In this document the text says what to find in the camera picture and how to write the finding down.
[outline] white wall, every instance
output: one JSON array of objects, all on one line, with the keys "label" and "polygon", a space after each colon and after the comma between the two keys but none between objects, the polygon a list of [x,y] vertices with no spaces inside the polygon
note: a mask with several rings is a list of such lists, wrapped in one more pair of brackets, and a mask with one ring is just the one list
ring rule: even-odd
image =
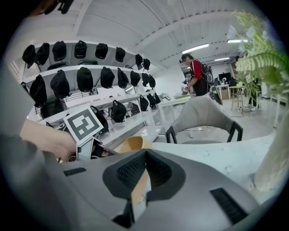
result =
[{"label": "white wall", "polygon": [[166,71],[155,73],[154,78],[156,93],[158,95],[167,93],[171,99],[173,99],[175,94],[181,93],[182,87],[185,86],[182,83],[185,77],[179,65],[172,66]]},{"label": "white wall", "polygon": [[231,75],[233,76],[233,73],[231,71],[231,64],[219,64],[219,65],[213,65],[212,67],[212,72],[213,72],[213,77],[218,78],[219,74],[227,73],[230,72]]}]

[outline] white ceiling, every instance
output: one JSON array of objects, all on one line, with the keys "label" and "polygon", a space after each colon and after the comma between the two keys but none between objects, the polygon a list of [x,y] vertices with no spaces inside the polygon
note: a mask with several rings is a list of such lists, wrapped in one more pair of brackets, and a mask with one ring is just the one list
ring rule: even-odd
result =
[{"label": "white ceiling", "polygon": [[226,35],[229,25],[243,32],[231,14],[235,9],[263,17],[245,0],[75,0],[65,15],[54,11],[24,20],[7,58],[21,57],[32,42],[86,39],[143,54],[162,68],[177,64],[181,51],[209,43],[192,55],[212,63],[238,53]]}]

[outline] man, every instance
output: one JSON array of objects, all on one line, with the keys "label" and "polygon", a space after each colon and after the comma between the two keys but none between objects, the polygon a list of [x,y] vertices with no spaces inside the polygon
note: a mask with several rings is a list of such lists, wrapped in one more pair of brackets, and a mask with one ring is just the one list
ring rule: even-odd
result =
[{"label": "man", "polygon": [[193,87],[197,96],[203,96],[209,92],[209,85],[202,77],[202,68],[198,60],[195,60],[190,54],[182,55],[182,63],[190,66],[191,79],[188,80],[187,91]]}]

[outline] gray chair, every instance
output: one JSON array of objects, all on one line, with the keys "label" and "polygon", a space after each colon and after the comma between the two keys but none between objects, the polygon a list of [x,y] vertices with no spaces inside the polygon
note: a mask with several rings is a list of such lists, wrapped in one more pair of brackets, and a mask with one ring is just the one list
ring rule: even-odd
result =
[{"label": "gray chair", "polygon": [[[167,143],[171,142],[170,135],[174,143],[177,143],[176,134],[199,126],[212,126],[221,128],[229,133],[227,142],[231,142],[235,130],[238,131],[237,141],[242,140],[243,128],[229,116],[224,114],[213,100],[207,97],[195,97],[185,103],[180,116],[166,132]],[[184,144],[205,144],[220,143],[213,140],[193,140]]]}]

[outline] gray device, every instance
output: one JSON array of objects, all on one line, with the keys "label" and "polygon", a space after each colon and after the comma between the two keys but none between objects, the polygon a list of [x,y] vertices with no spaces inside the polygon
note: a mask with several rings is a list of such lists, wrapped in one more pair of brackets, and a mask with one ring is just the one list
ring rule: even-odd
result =
[{"label": "gray device", "polygon": [[[20,138],[0,136],[0,167],[17,200],[50,230],[205,230],[234,227],[258,208],[242,187],[214,168],[141,149],[59,164]],[[152,190],[138,220],[131,192],[147,169]]]}]

